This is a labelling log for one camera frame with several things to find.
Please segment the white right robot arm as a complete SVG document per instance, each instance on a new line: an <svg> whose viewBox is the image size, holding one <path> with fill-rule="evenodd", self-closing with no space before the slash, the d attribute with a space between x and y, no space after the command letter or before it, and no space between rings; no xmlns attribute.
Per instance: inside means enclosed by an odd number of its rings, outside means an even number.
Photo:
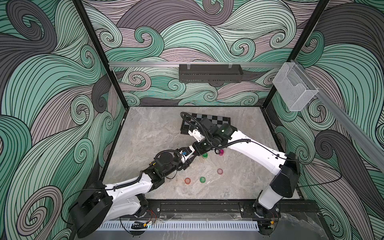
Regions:
<svg viewBox="0 0 384 240"><path fill-rule="evenodd" d="M209 151L229 148L262 165L274 175L269 186L263 190L254 207L257 210L272 210L283 198L291 198L300 176L300 163L294 153L273 150L254 141L230 124L217 126L208 118L190 126L188 134L196 139L191 147L192 155L201 156Z"/></svg>

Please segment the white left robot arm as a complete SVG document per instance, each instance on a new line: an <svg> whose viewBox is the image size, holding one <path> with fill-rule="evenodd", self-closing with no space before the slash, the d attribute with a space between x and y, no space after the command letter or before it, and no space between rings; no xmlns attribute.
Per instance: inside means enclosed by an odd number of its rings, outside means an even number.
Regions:
<svg viewBox="0 0 384 240"><path fill-rule="evenodd" d="M195 157L204 154L206 150L200 148L198 143L164 150L157 153L136 178L108 185L101 181L94 182L68 208L77 237L81 239L90 235L111 219L124 215L145 215L148 210L145 194L159 188L170 174L186 170Z"/></svg>

